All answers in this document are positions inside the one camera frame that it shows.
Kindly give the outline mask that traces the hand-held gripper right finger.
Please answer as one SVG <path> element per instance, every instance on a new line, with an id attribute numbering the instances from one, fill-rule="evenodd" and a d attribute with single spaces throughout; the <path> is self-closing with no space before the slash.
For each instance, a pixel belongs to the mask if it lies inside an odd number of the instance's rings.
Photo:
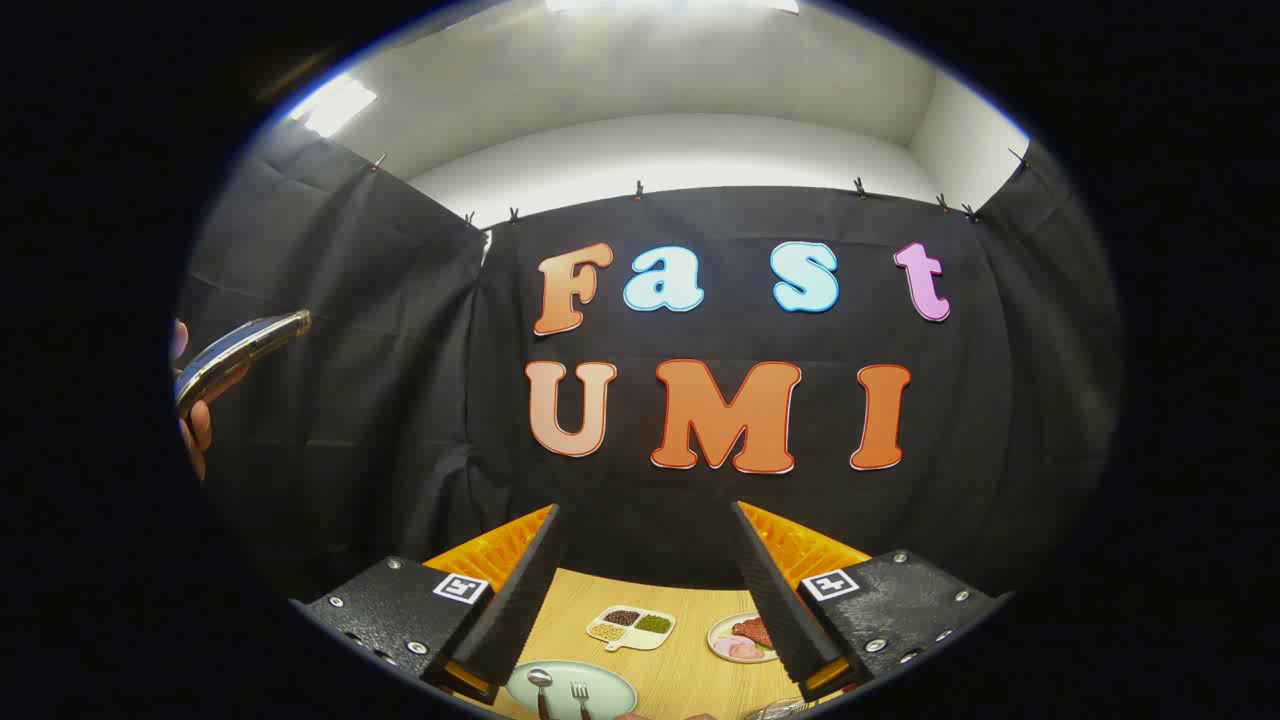
<path id="1" fill-rule="evenodd" d="M 924 664 L 1012 600 L 915 551 L 870 556 L 741 501 L 730 515 L 742 582 L 805 701 Z"/>

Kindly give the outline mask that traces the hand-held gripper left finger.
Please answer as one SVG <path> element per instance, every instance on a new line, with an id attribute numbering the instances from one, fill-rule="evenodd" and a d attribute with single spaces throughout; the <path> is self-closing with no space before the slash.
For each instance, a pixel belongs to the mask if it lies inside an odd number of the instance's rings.
<path id="1" fill-rule="evenodd" d="M 559 565 L 561 506 L 550 503 L 425 562 L 387 556 L 291 606 L 381 667 L 493 705 Z"/>

